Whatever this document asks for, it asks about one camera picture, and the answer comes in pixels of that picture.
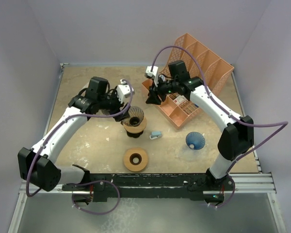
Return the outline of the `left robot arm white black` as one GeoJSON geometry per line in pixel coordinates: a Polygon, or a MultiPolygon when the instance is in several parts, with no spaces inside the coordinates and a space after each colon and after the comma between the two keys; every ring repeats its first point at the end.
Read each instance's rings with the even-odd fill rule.
{"type": "Polygon", "coordinates": [[[124,103],[125,98],[132,100],[134,89],[126,79],[114,89],[108,80],[92,77],[86,88],[74,96],[63,115],[52,129],[29,149],[22,148],[17,155],[19,172],[26,181],[26,194],[30,184],[39,190],[53,190],[59,184],[72,184],[79,190],[90,185],[87,171],[78,166],[56,166],[56,161],[71,137],[91,118],[110,118],[121,121],[128,116],[131,102],[124,103]]]}

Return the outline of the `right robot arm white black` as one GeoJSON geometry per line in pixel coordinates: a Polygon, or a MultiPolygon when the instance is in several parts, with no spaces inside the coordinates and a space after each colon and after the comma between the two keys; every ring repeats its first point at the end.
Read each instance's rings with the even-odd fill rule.
{"type": "Polygon", "coordinates": [[[152,80],[146,103],[160,105],[168,94],[177,93],[211,117],[221,137],[217,145],[219,155],[207,170],[206,185],[211,190],[217,190],[223,185],[223,177],[228,174],[233,162],[253,146],[254,130],[250,127],[253,120],[250,116],[241,116],[227,108],[199,77],[190,77],[184,61],[171,62],[168,67],[171,74],[169,79],[158,74],[158,67],[146,67],[145,77],[152,80]]]}

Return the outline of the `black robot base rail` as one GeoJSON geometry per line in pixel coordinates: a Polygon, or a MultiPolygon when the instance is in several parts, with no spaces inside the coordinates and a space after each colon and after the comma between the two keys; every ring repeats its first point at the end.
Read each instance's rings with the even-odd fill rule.
{"type": "Polygon", "coordinates": [[[81,181],[68,182],[64,191],[72,191],[78,198],[90,192],[93,202],[108,198],[190,199],[221,203],[224,192],[234,189],[233,181],[224,176],[218,180],[208,173],[90,173],[81,181]]]}

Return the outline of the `wooden ring dripper stand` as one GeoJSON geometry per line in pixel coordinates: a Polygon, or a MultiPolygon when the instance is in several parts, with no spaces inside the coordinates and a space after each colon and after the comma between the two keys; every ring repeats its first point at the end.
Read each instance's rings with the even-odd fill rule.
{"type": "Polygon", "coordinates": [[[124,129],[127,132],[132,133],[132,134],[137,134],[137,133],[142,132],[146,128],[146,125],[147,125],[146,118],[144,118],[143,121],[138,126],[128,126],[126,124],[123,124],[124,129]]]}

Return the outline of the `grey ribbed glass dripper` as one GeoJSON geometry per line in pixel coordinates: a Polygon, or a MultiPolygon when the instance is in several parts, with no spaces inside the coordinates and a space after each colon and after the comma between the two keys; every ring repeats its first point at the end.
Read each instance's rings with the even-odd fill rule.
{"type": "Polygon", "coordinates": [[[131,106],[128,110],[128,118],[122,120],[122,124],[130,127],[137,127],[144,119],[144,112],[140,107],[131,106]]]}

